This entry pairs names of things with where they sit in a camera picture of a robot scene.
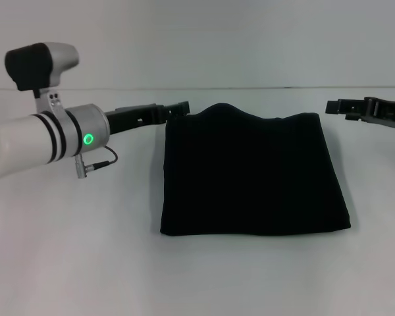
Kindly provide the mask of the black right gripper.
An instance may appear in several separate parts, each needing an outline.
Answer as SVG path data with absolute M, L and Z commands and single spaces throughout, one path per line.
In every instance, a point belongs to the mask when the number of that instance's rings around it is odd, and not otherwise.
M 360 120 L 370 124 L 395 128 L 395 101 L 388 101 L 375 97 L 366 97 L 364 100 L 332 100 L 327 101 L 325 113 L 345 114 L 346 120 Z

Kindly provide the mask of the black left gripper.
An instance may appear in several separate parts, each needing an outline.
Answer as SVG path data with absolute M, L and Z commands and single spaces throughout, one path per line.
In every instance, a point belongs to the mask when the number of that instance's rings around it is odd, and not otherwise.
M 189 114 L 190 104 L 188 101 L 164 106 L 151 104 L 121 107 L 105 112 L 111 135 L 143 126 L 164 124 L 170 119 L 185 117 Z

